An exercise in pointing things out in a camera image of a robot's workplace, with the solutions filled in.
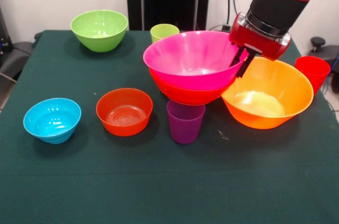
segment plastic bowl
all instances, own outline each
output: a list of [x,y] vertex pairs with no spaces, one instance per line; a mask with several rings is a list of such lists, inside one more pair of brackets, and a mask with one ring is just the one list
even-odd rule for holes
[[144,130],[152,109],[152,99],[146,93],[138,89],[121,88],[100,98],[96,114],[109,133],[128,137]]
[[192,31],[159,40],[144,52],[145,64],[158,78],[174,87],[188,90],[216,90],[229,85],[248,56],[230,67],[238,47],[228,33]]
[[170,100],[188,106],[200,106],[206,105],[212,101],[215,101],[221,96],[227,87],[217,90],[205,90],[205,91],[193,91],[174,87],[166,84],[160,78],[155,75],[152,69],[149,72],[160,91],[165,94]]
[[307,77],[282,61],[255,57],[242,78],[221,95],[232,116],[255,129],[271,129],[310,106]]
[[25,130],[50,144],[65,142],[81,117],[80,106],[67,98],[51,98],[30,108],[24,119]]
[[128,19],[117,11],[88,11],[75,17],[70,28],[76,38],[94,52],[108,52],[125,35]]

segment cup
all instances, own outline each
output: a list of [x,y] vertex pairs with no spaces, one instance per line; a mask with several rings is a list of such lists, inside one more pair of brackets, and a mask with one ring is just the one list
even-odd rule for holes
[[311,82],[314,95],[316,95],[331,71],[331,67],[326,61],[315,56],[299,57],[296,60],[296,68]]
[[152,43],[177,33],[180,33],[178,27],[172,24],[157,24],[150,29]]
[[186,106],[169,101],[167,115],[173,140],[180,144],[193,143],[198,137],[205,110],[204,105]]

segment orange bowl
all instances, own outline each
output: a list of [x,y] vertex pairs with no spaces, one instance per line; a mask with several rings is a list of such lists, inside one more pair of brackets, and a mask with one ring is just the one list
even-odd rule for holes
[[255,57],[245,75],[221,97],[238,122],[254,129],[271,129],[307,109],[313,88],[293,66]]
[[152,99],[146,93],[121,88],[100,98],[96,114],[109,133],[128,137],[138,134],[147,126],[152,109]]
[[162,81],[153,71],[149,72],[160,91],[165,94],[170,100],[188,106],[206,105],[215,101],[225,91],[226,87],[217,90],[187,90],[177,88]]

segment purple cup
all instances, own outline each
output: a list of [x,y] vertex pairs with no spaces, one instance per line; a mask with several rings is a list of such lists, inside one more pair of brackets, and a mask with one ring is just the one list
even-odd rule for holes
[[180,144],[193,143],[198,137],[205,110],[204,105],[186,106],[169,101],[167,115],[173,140]]

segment blue bowl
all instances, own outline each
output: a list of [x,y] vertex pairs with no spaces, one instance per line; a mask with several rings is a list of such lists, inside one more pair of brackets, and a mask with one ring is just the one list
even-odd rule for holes
[[51,98],[30,108],[23,118],[25,130],[50,144],[65,142],[81,117],[80,106],[67,98]]

